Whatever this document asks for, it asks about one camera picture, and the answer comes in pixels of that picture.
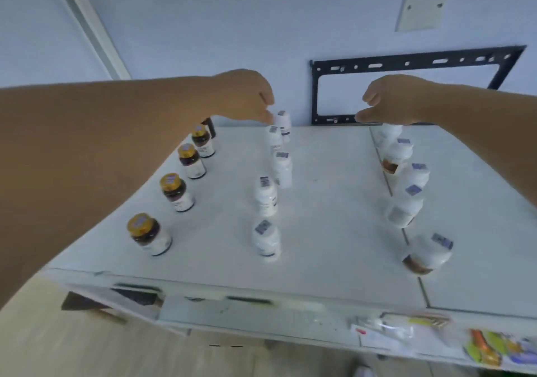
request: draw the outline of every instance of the white tabletop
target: white tabletop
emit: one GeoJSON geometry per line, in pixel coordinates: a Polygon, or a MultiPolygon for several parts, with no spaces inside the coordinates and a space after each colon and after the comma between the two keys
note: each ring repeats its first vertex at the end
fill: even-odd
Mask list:
{"type": "Polygon", "coordinates": [[[405,127],[415,163],[431,178],[409,238],[433,233],[453,256],[423,277],[431,306],[537,317],[537,209],[456,138],[439,127],[405,127]]]}
{"type": "Polygon", "coordinates": [[[292,129],[293,186],[279,191],[275,216],[283,253],[274,263],[256,255],[253,183],[270,172],[264,134],[218,128],[216,154],[204,160],[207,175],[186,180],[197,199],[186,213],[176,213],[158,185],[165,173],[183,172],[172,154],[49,267],[423,308],[416,277],[398,261],[402,232],[383,218],[389,194],[367,127],[292,129]],[[172,234],[160,257],[140,250],[126,231],[130,217],[144,211],[172,234]]]}

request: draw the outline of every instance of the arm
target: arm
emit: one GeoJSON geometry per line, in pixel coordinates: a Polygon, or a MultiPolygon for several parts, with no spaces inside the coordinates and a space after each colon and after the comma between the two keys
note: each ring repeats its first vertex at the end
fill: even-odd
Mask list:
{"type": "Polygon", "coordinates": [[[387,75],[363,99],[357,121],[437,124],[537,206],[537,97],[387,75]]]}
{"type": "Polygon", "coordinates": [[[257,72],[0,90],[0,308],[129,198],[202,120],[272,123],[257,72]]]}

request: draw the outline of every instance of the white table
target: white table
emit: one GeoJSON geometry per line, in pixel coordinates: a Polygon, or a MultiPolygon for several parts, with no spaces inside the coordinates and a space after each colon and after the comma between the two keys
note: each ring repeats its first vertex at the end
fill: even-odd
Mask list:
{"type": "Polygon", "coordinates": [[[165,173],[182,175],[174,153],[44,273],[89,298],[171,328],[436,355],[462,364],[470,362],[449,351],[398,353],[389,344],[362,341],[349,332],[350,319],[430,313],[463,327],[537,336],[537,299],[530,288],[537,275],[531,258],[537,257],[536,210],[442,129],[405,127],[403,136],[415,144],[412,160],[432,170],[424,209],[406,234],[384,219],[389,187],[368,127],[293,128],[293,186],[279,191],[275,216],[283,253],[265,263],[250,244],[253,183],[270,172],[263,129],[218,128],[216,155],[204,160],[206,177],[187,180],[197,199],[191,211],[176,213],[159,189],[165,173]],[[141,251],[126,231],[128,219],[143,211],[172,234],[171,249],[160,257],[141,251]],[[453,239],[454,255],[420,279],[400,259],[406,235],[430,230],[453,239]],[[108,289],[118,285],[156,288],[165,295],[164,307],[118,302],[108,289]],[[210,300],[190,302],[185,296],[210,300]],[[262,299],[267,307],[229,298],[262,299]]]}

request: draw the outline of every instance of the person's right arm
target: person's right arm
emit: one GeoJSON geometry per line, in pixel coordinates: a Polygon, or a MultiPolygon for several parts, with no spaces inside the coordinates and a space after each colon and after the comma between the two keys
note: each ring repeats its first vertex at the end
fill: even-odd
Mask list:
{"type": "Polygon", "coordinates": [[[386,75],[363,100],[357,121],[439,125],[537,207],[537,97],[386,75]]]}

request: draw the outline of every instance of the black metal frame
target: black metal frame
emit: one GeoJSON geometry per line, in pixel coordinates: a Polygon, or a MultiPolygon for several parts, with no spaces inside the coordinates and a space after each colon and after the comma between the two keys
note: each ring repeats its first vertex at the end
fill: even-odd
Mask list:
{"type": "Polygon", "coordinates": [[[317,90],[319,77],[327,74],[374,73],[424,68],[445,68],[483,66],[498,64],[500,68],[490,81],[488,88],[497,90],[505,80],[526,46],[506,46],[502,48],[477,48],[470,50],[453,50],[447,52],[430,52],[399,54],[389,56],[359,57],[354,59],[322,60],[309,62],[312,69],[312,125],[377,125],[361,124],[354,120],[354,115],[319,115],[317,113],[317,90]]]}

